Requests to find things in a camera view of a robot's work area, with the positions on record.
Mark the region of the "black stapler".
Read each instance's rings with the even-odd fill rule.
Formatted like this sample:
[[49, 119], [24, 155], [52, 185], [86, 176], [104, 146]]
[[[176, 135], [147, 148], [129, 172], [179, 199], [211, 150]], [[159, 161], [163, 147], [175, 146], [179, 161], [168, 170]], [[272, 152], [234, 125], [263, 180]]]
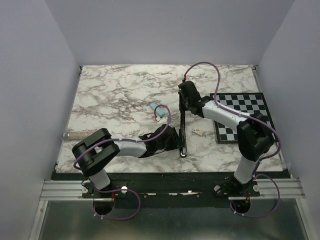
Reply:
[[179, 155], [181, 158], [186, 158], [188, 156], [187, 151], [187, 138], [186, 138], [186, 109], [183, 102], [181, 93], [179, 95], [179, 112], [180, 112], [180, 128], [179, 128], [179, 137], [182, 141], [182, 145], [179, 149]]

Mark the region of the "light blue stapler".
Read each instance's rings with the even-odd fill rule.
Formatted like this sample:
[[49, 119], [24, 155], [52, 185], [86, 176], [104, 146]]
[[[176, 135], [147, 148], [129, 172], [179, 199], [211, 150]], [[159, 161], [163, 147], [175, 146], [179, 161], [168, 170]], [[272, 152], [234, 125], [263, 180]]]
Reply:
[[152, 102], [150, 108], [153, 110], [155, 117], [163, 118], [165, 116], [165, 112], [158, 106], [157, 103]]

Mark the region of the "small cardboard staple box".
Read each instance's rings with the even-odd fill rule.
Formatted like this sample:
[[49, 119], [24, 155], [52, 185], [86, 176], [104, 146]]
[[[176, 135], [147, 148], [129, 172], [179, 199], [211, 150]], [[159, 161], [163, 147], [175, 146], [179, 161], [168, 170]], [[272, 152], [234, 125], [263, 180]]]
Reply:
[[202, 135], [204, 134], [204, 131], [201, 130], [201, 129], [198, 129], [198, 128], [194, 128], [194, 129], [192, 130], [192, 132], [195, 133], [195, 134], [197, 134], [197, 135], [199, 135], [199, 136], [202, 136]]

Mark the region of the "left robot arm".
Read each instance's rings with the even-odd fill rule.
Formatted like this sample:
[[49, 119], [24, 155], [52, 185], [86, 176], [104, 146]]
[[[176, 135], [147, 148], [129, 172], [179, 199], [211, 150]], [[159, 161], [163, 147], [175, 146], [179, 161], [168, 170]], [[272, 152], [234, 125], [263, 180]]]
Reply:
[[163, 124], [155, 132], [137, 138], [112, 138], [106, 128], [101, 128], [78, 142], [72, 153], [75, 168], [94, 184], [93, 191], [101, 198], [111, 191], [111, 180], [105, 166], [115, 157], [147, 158], [158, 151], [172, 151], [182, 147], [176, 129]]

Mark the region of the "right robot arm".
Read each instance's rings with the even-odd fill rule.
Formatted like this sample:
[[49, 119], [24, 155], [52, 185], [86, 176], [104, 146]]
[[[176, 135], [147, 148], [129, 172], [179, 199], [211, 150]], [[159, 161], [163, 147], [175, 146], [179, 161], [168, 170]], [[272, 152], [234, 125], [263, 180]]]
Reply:
[[230, 191], [241, 196], [248, 190], [248, 184], [258, 168], [258, 161], [275, 143], [272, 128], [260, 113], [248, 114], [227, 107], [211, 96], [201, 97], [192, 81], [178, 86], [179, 103], [185, 110], [201, 118], [216, 121], [237, 134], [241, 153], [239, 165], [230, 183]]

